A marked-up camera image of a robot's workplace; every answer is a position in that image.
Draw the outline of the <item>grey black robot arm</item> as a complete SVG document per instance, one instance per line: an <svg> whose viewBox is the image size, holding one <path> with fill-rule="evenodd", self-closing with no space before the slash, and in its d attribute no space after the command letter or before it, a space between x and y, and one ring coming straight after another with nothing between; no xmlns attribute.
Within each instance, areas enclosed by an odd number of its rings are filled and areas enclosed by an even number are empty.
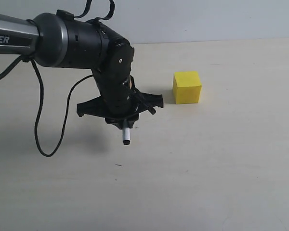
<svg viewBox="0 0 289 231"><path fill-rule="evenodd" d="M33 58L44 67L90 69L100 96L77 105L78 116L102 117L130 128L139 114L164 106L161 95L140 92L131 76L134 48L101 22L77 21L65 11L33 20L0 14L0 54Z"/></svg>

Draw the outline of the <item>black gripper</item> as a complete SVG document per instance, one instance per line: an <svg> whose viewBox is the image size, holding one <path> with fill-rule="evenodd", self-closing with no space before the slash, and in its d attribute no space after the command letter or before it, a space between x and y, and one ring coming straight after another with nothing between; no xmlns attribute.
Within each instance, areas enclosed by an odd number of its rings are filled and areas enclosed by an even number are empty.
<svg viewBox="0 0 289 231"><path fill-rule="evenodd" d="M161 94L140 92L129 72L93 72L100 96L77 104L77 114L105 118L107 124L123 128L127 119L128 127L133 128L139 120L139 113L149 111L155 114L156 107L163 108Z"/></svg>

